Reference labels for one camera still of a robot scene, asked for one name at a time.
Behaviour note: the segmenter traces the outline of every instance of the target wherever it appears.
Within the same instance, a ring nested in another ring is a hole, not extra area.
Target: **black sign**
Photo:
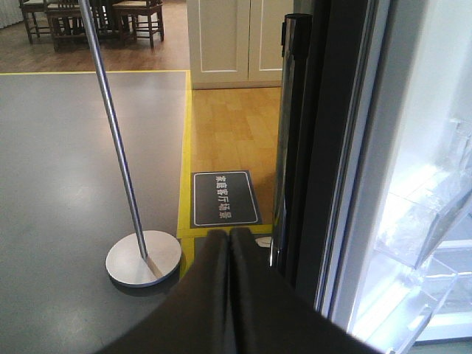
[[[192,227],[261,223],[248,171],[194,173],[192,188]]]

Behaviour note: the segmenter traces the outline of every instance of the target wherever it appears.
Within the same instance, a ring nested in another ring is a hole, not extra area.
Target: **white cabinet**
[[[293,0],[188,0],[194,89],[278,86]]]

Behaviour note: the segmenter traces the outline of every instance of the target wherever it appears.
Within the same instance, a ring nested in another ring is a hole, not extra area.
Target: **metal pole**
[[[97,73],[98,83],[100,84],[100,90],[102,92],[103,103],[105,104],[105,110],[108,116],[108,123],[110,124],[111,135],[115,144],[115,150],[118,155],[119,168],[123,177],[123,183],[125,184],[126,195],[128,197],[128,204],[133,218],[134,230],[138,238],[139,252],[143,260],[148,258],[148,251],[146,249],[146,243],[144,235],[142,234],[141,221],[139,219],[138,207],[136,205],[136,199],[134,198],[133,185],[131,183],[131,177],[128,169],[128,163],[126,162],[125,150],[123,148],[123,142],[121,134],[119,133],[119,126],[115,109],[113,106],[113,100],[111,99],[110,87],[106,77],[105,70],[103,68],[103,60],[100,52],[100,46],[98,44],[97,33],[93,22],[91,20],[91,8],[89,0],[79,0],[80,12],[82,13],[83,25],[86,29],[88,44],[90,51],[95,63],[95,71]]]

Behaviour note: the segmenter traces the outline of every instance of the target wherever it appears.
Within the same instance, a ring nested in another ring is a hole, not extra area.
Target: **chair leg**
[[[72,34],[78,35],[80,33],[81,23],[80,18],[72,18]]]
[[[98,24],[100,16],[99,16],[99,13],[98,13],[98,9],[95,6],[91,7],[91,17],[94,21],[95,32],[98,33],[99,28],[101,28],[101,26]]]
[[[123,30],[127,33],[130,33],[130,18],[129,15],[121,15],[121,21],[123,23]]]
[[[133,40],[138,39],[138,27],[139,27],[139,18],[138,15],[131,15],[131,30],[133,31]]]
[[[60,29],[59,19],[47,16],[47,22],[49,24],[49,31],[51,32],[52,43],[54,44],[54,51],[57,52],[59,50],[59,43],[58,39],[56,38],[56,29]]]
[[[124,46],[125,45],[125,33],[123,33],[123,21],[125,20],[125,17],[117,15],[117,18],[118,18],[119,40],[121,41],[121,44]]]
[[[161,41],[164,40],[164,21],[162,20],[162,8],[157,12],[157,25],[159,26],[159,34]]]
[[[62,19],[63,27],[60,26],[60,20]],[[55,37],[57,38],[59,35],[62,35],[62,28],[64,28],[64,31],[66,31],[66,20],[64,18],[53,18],[52,20],[52,26],[54,27],[54,33]]]
[[[69,17],[65,17],[63,20],[64,20],[64,33],[66,35],[71,35],[72,34],[72,28],[71,28],[71,23],[70,23]]]
[[[38,28],[38,22],[36,21],[36,14],[31,13],[31,17],[32,17],[32,22],[35,25],[36,37],[39,38],[39,28]]]
[[[149,28],[149,42],[150,47],[154,48],[154,36],[153,36],[153,19],[150,15],[147,16],[147,28]]]
[[[24,26],[26,27],[27,29],[27,35],[28,35],[28,41],[29,41],[29,44],[32,44],[32,36],[31,36],[31,30],[30,30],[30,21],[28,20],[28,15],[26,12],[24,11],[21,11],[23,13],[23,22],[24,22]]]

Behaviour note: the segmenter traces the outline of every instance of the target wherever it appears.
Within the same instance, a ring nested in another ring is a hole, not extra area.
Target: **round metal base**
[[[147,260],[141,258],[136,234],[128,235],[110,249],[106,270],[119,284],[142,288],[161,282],[177,268],[182,250],[175,237],[161,231],[143,231]]]

